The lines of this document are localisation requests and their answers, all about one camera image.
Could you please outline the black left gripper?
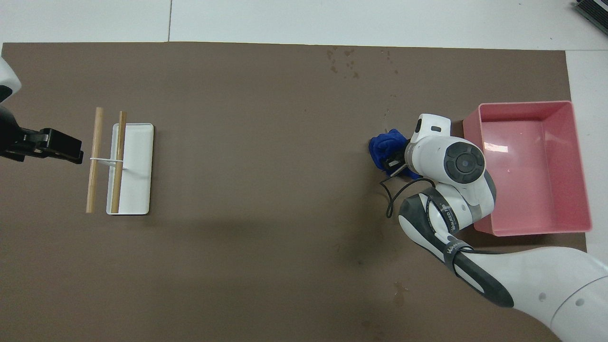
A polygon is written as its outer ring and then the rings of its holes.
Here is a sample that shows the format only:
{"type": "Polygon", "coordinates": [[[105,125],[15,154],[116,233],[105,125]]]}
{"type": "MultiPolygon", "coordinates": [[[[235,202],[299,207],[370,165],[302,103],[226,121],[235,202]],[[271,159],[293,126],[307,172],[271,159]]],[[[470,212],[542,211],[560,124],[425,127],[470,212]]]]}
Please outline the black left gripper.
{"type": "MultiPolygon", "coordinates": [[[[46,137],[41,147],[47,157],[64,160],[72,164],[82,164],[84,151],[82,141],[59,130],[43,128],[41,134],[46,137]]],[[[26,156],[44,158],[44,153],[37,151],[35,141],[29,138],[40,135],[39,131],[21,128],[14,115],[4,106],[0,107],[0,155],[15,162],[24,162],[26,156]]]]}

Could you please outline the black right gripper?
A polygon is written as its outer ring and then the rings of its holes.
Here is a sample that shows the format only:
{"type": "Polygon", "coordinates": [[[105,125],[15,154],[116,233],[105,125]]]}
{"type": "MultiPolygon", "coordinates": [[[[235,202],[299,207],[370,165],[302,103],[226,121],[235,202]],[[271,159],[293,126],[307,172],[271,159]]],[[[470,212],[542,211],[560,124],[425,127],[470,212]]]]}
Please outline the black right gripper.
{"type": "Polygon", "coordinates": [[[397,171],[406,165],[405,149],[408,139],[389,139],[384,142],[384,170],[397,171]]]}

